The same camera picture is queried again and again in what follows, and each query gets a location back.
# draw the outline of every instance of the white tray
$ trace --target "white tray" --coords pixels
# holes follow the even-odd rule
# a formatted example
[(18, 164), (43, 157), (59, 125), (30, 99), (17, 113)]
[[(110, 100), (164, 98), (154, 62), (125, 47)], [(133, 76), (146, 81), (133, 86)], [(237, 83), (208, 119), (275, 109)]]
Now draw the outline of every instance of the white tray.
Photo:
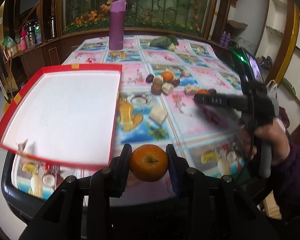
[[(40, 69), (0, 122), (0, 146), (46, 163), (97, 170), (112, 158), (122, 66)], [(18, 144), (27, 140), (24, 151)]]

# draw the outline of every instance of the human hand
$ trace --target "human hand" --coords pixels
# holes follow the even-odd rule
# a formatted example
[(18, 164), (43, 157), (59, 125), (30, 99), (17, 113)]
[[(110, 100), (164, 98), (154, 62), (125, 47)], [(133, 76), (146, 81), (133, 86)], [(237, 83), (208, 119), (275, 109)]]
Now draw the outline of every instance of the human hand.
[[(287, 135), (276, 121), (273, 119), (272, 124), (267, 124), (264, 126), (258, 127), (254, 131), (255, 136), (258, 138), (264, 139), (272, 143), (272, 162), (273, 166), (281, 164), (289, 155), (290, 153), (290, 145)], [(243, 142), (243, 147), (246, 154), (249, 154), (250, 150), (250, 142), (251, 142), (251, 135), (248, 131), (243, 128), (241, 131), (241, 140)], [(252, 155), (251, 159), (257, 154), (256, 146), (252, 148)]]

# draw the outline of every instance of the purple bottle on floor shelf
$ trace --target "purple bottle on floor shelf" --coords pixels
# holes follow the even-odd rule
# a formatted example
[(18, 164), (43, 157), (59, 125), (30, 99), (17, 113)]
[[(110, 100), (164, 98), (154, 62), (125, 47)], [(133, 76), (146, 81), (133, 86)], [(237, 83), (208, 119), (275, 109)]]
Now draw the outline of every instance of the purple bottle on floor shelf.
[(220, 46), (223, 46), (223, 44), (225, 43), (226, 36), (227, 36), (226, 32), (223, 32), (219, 42)]
[(228, 33), (227, 36), (226, 36), (225, 43), (223, 44), (223, 46), (225, 48), (227, 48), (228, 45), (229, 45), (229, 43), (230, 43), (230, 41), (231, 41), (231, 36), (230, 36), (230, 33)]
[(124, 15), (128, 4), (126, 0), (118, 0), (110, 7), (109, 49), (123, 49)]

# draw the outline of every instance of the patterned tablecloth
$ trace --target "patterned tablecloth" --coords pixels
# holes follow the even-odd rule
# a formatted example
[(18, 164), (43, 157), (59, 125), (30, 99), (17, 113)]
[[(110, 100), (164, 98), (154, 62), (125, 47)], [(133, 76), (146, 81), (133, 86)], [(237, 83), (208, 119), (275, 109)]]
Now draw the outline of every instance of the patterned tablecloth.
[[(156, 144), (163, 149), (173, 143), (179, 156), (206, 175), (220, 177), (233, 174), (243, 165), (236, 143), (236, 115), (213, 107), (195, 105), (193, 96), (184, 93), (188, 84), (219, 93), (242, 94), (239, 76), (220, 61), (209, 44), (178, 39), (175, 52), (150, 48), (148, 43), (156, 36), (125, 36), (121, 51), (110, 51), (108, 37), (85, 40), (63, 63), (119, 63), (122, 64), (121, 102), (128, 102), (118, 113), (115, 131), (114, 156), (120, 155), (125, 143), (135, 149), (143, 144)], [(149, 74), (161, 75), (173, 69), (180, 85), (172, 94), (155, 96)], [(149, 118), (151, 108), (163, 107), (168, 117), (162, 126)], [(130, 113), (133, 125), (119, 122), (119, 115)], [(21, 191), (47, 199), (68, 175), (77, 178), (90, 176), (93, 171), (53, 167), (16, 156), (12, 182)], [(173, 197), (169, 174), (154, 183), (141, 182), (129, 175), (127, 189), (112, 205), (147, 203)]]

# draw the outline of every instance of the yellow tape piece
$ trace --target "yellow tape piece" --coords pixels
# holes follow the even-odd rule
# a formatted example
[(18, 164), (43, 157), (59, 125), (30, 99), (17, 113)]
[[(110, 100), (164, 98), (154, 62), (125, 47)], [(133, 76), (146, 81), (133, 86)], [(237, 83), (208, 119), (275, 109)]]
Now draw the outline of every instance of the yellow tape piece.
[(16, 104), (19, 104), (19, 102), (21, 101), (22, 97), (21, 95), (18, 93), (16, 94), (16, 96), (14, 97), (13, 101), (16, 103)]
[(78, 68), (80, 68), (80, 66), (79, 66), (79, 64), (71, 64), (71, 68), (78, 69)]

